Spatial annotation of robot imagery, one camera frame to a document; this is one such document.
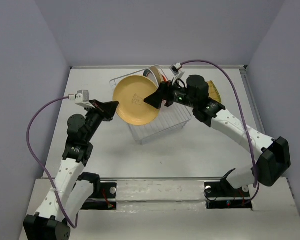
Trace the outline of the cream plate with leaf pattern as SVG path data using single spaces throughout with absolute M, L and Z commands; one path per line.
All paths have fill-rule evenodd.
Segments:
M 160 85 L 162 82 L 164 82 L 162 79 L 162 74 L 156 66 L 151 66 L 149 69 L 156 71 L 156 77 L 157 77 L 156 81 L 157 81 L 158 85 Z

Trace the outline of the white wire dish rack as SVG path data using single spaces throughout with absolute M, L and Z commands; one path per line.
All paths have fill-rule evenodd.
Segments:
M 171 74 L 166 75 L 161 66 L 153 66 L 157 67 L 161 74 L 164 75 L 168 81 L 174 78 Z M 149 69 L 150 67 L 110 80 L 109 83 L 112 90 L 114 91 L 116 85 L 128 76 L 143 76 L 144 71 L 146 69 Z M 161 109 L 159 109 L 158 117 L 149 124 L 136 126 L 127 123 L 127 125 L 131 131 L 133 139 L 139 144 L 144 144 L 158 138 L 161 135 L 166 135 L 168 132 L 182 129 L 191 120 L 191 118 L 191 113 L 186 106 L 174 103 L 170 107 L 165 107 L 165 103 L 163 102 Z

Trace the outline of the plain yellow round plate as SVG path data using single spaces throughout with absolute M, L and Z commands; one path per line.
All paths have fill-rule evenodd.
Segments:
M 144 102 L 144 99 L 158 89 L 149 78 L 130 75 L 122 79 L 113 91 L 113 101 L 118 101 L 117 115 L 133 126 L 143 126 L 154 121 L 159 110 Z

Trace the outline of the white plate with green rim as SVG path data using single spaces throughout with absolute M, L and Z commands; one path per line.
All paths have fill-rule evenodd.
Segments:
M 155 70 L 151 70 L 149 68 L 147 68 L 144 72 L 143 72 L 143 76 L 150 79 L 151 81 L 156 81 L 157 77 L 156 77 L 156 71 Z

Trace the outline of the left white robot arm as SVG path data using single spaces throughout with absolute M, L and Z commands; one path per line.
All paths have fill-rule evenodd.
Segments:
M 100 194 L 101 180 L 85 172 L 94 146 L 91 139 L 102 122 L 110 122 L 118 101 L 88 100 L 79 103 L 86 115 L 74 114 L 67 121 L 67 139 L 55 178 L 47 173 L 51 188 L 33 215 L 28 214 L 23 227 L 29 240 L 68 240 L 78 227 L 79 212 L 89 197 Z

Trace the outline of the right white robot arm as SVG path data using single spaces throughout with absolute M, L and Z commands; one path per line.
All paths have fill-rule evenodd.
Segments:
M 235 117 L 224 105 L 212 99 L 209 84 L 200 75 L 191 75 L 184 86 L 181 79 L 161 82 L 144 102 L 156 109 L 177 103 L 192 108 L 195 118 L 206 126 L 226 135 L 252 155 L 250 166 L 231 169 L 221 179 L 220 190 L 232 196 L 243 186 L 261 184 L 272 187 L 291 166 L 288 141 L 265 135 Z

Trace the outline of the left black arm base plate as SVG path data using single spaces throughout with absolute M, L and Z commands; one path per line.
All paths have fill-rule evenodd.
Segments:
M 112 211 L 117 209 L 117 183 L 101 182 L 99 191 L 84 202 L 81 210 Z

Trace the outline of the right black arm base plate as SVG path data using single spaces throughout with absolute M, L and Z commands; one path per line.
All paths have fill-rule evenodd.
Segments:
M 208 181 L 204 183 L 203 194 L 208 210 L 253 209 L 248 186 L 234 189 L 220 181 Z

